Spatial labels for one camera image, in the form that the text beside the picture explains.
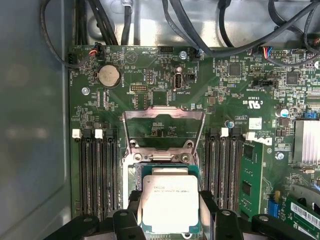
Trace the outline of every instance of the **black cable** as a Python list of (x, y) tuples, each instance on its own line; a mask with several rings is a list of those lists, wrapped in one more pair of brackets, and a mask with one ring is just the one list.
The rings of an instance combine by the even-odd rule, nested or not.
[(103, 41), (105, 42), (106, 45), (112, 45), (112, 42), (111, 42), (111, 40), (109, 38), (109, 34), (107, 32), (107, 29), (106, 29), (106, 26), (105, 26), (104, 22), (102, 21), (102, 18), (100, 16), (100, 11), (98, 11), (94, 0), (88, 0), (88, 2), (89, 2), (90, 7), (92, 9), (93, 15), (94, 15), (94, 17), (96, 19), (96, 23), (98, 25), (98, 28), (101, 31)]
[(298, 67), (298, 66), (302, 66), (304, 64), (308, 64), (310, 62), (313, 62), (314, 60), (316, 60), (319, 57), (320, 51), (317, 49), (314, 49), (313, 47), (311, 47), (308, 43), (308, 38), (307, 38), (307, 34), (308, 34), (308, 30), (309, 30), (309, 26), (312, 20), (312, 17), (314, 16), (316, 9), (313, 9), (309, 12), (308, 17), (306, 18), (305, 24), (304, 24), (304, 33), (303, 33), (303, 42), (304, 45), (306, 47), (307, 50), (309, 50), (310, 52), (313, 52), (315, 55), (310, 57), (309, 59), (306, 59), (304, 61), (301, 62), (297, 62), (297, 63), (283, 63), (283, 62), (278, 62), (276, 61), (274, 58), (267, 58), (266, 60), (270, 63), (276, 64), (278, 66), (281, 67)]
[[(279, 15), (276, 10), (275, 0), (269, 0), (268, 2), (268, 12), (270, 15), (271, 20), (278, 26), (282, 26), (286, 23), (286, 21)], [(304, 33), (296, 26), (290, 26), (287, 30), (293, 32), (298, 39), (302, 40)]]
[(186, 31), (186, 33), (189, 35), (189, 37), (209, 56), (213, 58), (225, 58), (231, 55), (237, 55), (239, 53), (245, 52), (249, 49), (252, 49), (254, 47), (257, 47), (261, 45), (264, 42), (268, 42), (275, 37), (277, 37), (279, 34), (281, 34), (284, 30), (286, 30), (288, 27), (292, 26), (296, 21), (301, 19), (304, 15), (306, 15), (308, 12), (310, 12), (312, 9), (314, 9), (316, 6), (320, 4), (319, 1), (314, 1), (311, 4), (309, 4), (307, 7), (305, 7), (303, 10), (301, 10), (299, 13), (297, 13), (294, 17), (292, 17), (289, 21), (287, 21), (284, 25), (278, 27), (273, 32), (267, 34), (264, 37), (261, 37), (260, 39), (253, 41), (251, 43), (248, 43), (246, 45), (240, 46), (240, 47), (234, 47), (227, 50), (220, 50), (220, 51), (212, 51), (201, 39), (197, 31), (195, 30), (194, 26), (190, 22), (190, 19), (188, 18), (180, 0), (170, 0), (171, 5), (173, 7), (173, 10), (175, 11), (182, 27)]
[(130, 35), (130, 26), (131, 26), (131, 7), (124, 7), (124, 26), (121, 36), (121, 45), (129, 44), (129, 35)]
[(278, 65), (280, 67), (299, 67), (299, 66), (302, 66), (304, 64), (308, 64), (314, 60), (316, 60), (318, 57), (318, 55), (314, 55), (312, 57), (310, 57), (309, 59), (307, 60), (304, 60), (304, 61), (301, 61), (301, 62), (297, 62), (297, 63), (284, 63), (282, 61), (276, 61), (274, 58), (267, 58), (266, 60), (272, 64), (275, 64), (275, 65)]
[(74, 44), (81, 44), (81, 30), (80, 30), (80, 0), (74, 2)]
[(234, 47), (234, 45), (231, 43), (228, 35), (227, 35), (227, 31), (226, 31), (226, 27), (225, 27), (225, 13), (226, 13), (226, 8), (223, 7), (222, 9), (219, 10), (219, 29), (220, 29), (220, 34), (221, 37), (225, 43), (225, 45), (227, 47)]
[(310, 23), (311, 23), (312, 17), (314, 16), (314, 13), (315, 13), (315, 9), (312, 10), (311, 12), (309, 12), (308, 17), (306, 18), (305, 25), (304, 25), (303, 42), (304, 42), (304, 45), (305, 45), (307, 50), (309, 50), (310, 52), (318, 55), (318, 54), (320, 54), (320, 51), (318, 49), (313, 48), (308, 43), (308, 38), (307, 38), (307, 34), (308, 34), (308, 31), (309, 31)]
[(172, 30), (182, 39), (184, 39), (190, 46), (192, 46), (195, 49), (198, 49), (199, 47), (184, 33), (180, 30), (180, 28), (174, 23), (172, 18), (170, 17), (170, 14), (168, 12), (168, 0), (162, 0), (162, 6), (163, 6), (163, 12), (164, 17), (169, 26), (172, 28)]
[(117, 41), (116, 35), (114, 33), (114, 30), (112, 28), (111, 22), (106, 14), (104, 7), (102, 6), (100, 0), (89, 0), (89, 2), (90, 1), (93, 1), (94, 5), (96, 6), (96, 10), (98, 11), (99, 16), (101, 17), (101, 19), (105, 25), (105, 28), (108, 32), (109, 38), (111, 39), (111, 43), (109, 43), (108, 45), (118, 45), (118, 41)]
[(81, 39), (81, 45), (88, 45), (88, 39), (87, 39), (87, 13), (86, 13), (86, 1), (80, 0), (79, 3), (79, 31), (80, 31), (80, 39)]
[(45, 43), (47, 44), (50, 52), (53, 54), (53, 56), (64, 66), (71, 68), (71, 69), (78, 69), (82, 65), (84, 65), (90, 58), (90, 55), (86, 56), (83, 60), (81, 60), (78, 64), (70, 64), (64, 60), (61, 59), (61, 57), (58, 55), (56, 52), (54, 46), (52, 45), (52, 42), (50, 40), (48, 31), (47, 31), (47, 26), (46, 26), (46, 8), (50, 0), (44, 0), (42, 1), (40, 5), (40, 26), (41, 26), (41, 31), (45, 40)]

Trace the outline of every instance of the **white slot latch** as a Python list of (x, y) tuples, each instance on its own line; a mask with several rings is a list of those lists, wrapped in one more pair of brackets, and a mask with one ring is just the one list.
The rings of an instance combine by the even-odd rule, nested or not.
[(244, 138), (247, 141), (254, 141), (256, 139), (256, 133), (254, 131), (249, 131), (244, 134)]
[(72, 138), (73, 139), (81, 139), (82, 133), (80, 129), (72, 129)]
[(104, 131), (102, 129), (95, 129), (94, 130), (94, 137), (96, 139), (103, 139), (104, 138)]
[(229, 128), (222, 127), (220, 132), (220, 138), (228, 137), (229, 136)]

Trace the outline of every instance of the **metal bracket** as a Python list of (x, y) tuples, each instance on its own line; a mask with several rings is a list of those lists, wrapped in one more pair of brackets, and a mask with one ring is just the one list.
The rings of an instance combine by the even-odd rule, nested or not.
[(130, 144), (131, 139), (129, 136), (127, 121), (130, 119), (154, 119), (159, 115), (170, 115), (173, 119), (195, 119), (200, 121), (198, 131), (195, 137), (196, 141), (191, 149), (191, 154), (194, 155), (196, 153), (201, 133), (205, 125), (206, 115), (202, 111), (184, 111), (181, 108), (177, 108), (174, 106), (154, 106), (149, 107), (147, 110), (125, 111), (122, 114), (125, 140), (129, 154), (133, 152), (133, 147)]
[(319, 192), (309, 186), (293, 184), (290, 187), (289, 195), (293, 196), (295, 199), (305, 198), (306, 206), (309, 208), (314, 208), (314, 204), (320, 206)]
[(199, 157), (197, 154), (193, 154), (194, 142), (187, 140), (183, 147), (175, 148), (171, 147), (167, 150), (158, 150), (154, 147), (139, 147), (135, 144), (135, 147), (130, 147), (131, 153), (127, 153), (122, 159), (122, 202), (123, 208), (128, 206), (129, 198), (129, 166), (141, 163), (182, 163), (187, 165), (199, 165)]

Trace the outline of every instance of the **chip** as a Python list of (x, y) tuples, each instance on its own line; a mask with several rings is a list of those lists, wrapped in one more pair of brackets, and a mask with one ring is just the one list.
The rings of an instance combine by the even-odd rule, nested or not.
[(208, 104), (209, 105), (215, 105), (216, 104), (216, 98), (214, 96), (208, 97)]
[(252, 160), (253, 153), (254, 153), (254, 148), (252, 146), (244, 145), (244, 147), (243, 147), (243, 156), (244, 157)]
[(279, 118), (279, 125), (280, 126), (288, 127), (289, 124), (290, 124), (290, 119), (289, 118), (284, 118), (284, 117)]
[(164, 106), (167, 105), (167, 92), (154, 91), (153, 92), (153, 105)]
[(251, 195), (251, 185), (245, 181), (242, 182), (242, 192), (247, 194), (248, 196)]
[(241, 76), (241, 65), (240, 63), (231, 63), (229, 65), (230, 76)]
[(277, 129), (277, 130), (275, 131), (275, 136), (276, 136), (276, 137), (281, 137), (281, 129)]
[(216, 108), (214, 106), (208, 106), (207, 112), (208, 113), (214, 113), (216, 111)]
[(286, 84), (287, 85), (297, 85), (299, 79), (299, 73), (290, 71), (286, 73)]

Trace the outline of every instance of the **ram slot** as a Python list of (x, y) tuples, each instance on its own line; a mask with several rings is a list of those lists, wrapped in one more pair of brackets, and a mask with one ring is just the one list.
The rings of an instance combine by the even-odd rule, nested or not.
[(227, 177), (229, 172), (229, 138), (220, 138), (220, 163), (219, 163), (219, 202), (218, 206), (221, 209), (227, 208), (228, 204), (228, 190), (229, 179)]
[(229, 174), (230, 181), (230, 192), (229, 198), (230, 203), (228, 209), (238, 211), (239, 207), (239, 184), (240, 184), (240, 164), (242, 157), (242, 139), (241, 136), (233, 136), (230, 141), (230, 167), (231, 171)]
[(100, 139), (96, 139), (93, 142), (94, 156), (92, 163), (92, 175), (93, 175), (93, 215), (97, 216), (100, 220), (104, 219), (102, 212), (102, 185), (103, 185), (103, 173), (102, 173), (102, 162), (103, 162), (103, 147)]
[(219, 136), (215, 128), (210, 128), (205, 136), (204, 189), (211, 191), (214, 201), (218, 201), (217, 161), (219, 159)]
[(109, 193), (108, 193), (108, 154), (107, 154), (107, 141), (104, 138), (102, 142), (102, 162), (101, 162), (101, 204), (102, 204), (102, 214), (103, 218), (106, 219), (110, 211), (109, 208)]
[(117, 143), (115, 140), (114, 132), (112, 129), (106, 133), (107, 135), (107, 169), (110, 171), (107, 175), (107, 184), (108, 184), (108, 196), (109, 196), (109, 208), (110, 210), (115, 210), (118, 208), (118, 179), (117, 179)]
[(90, 139), (81, 141), (80, 149), (80, 194), (81, 194), (81, 209), (84, 215), (93, 214), (92, 206), (92, 142)]

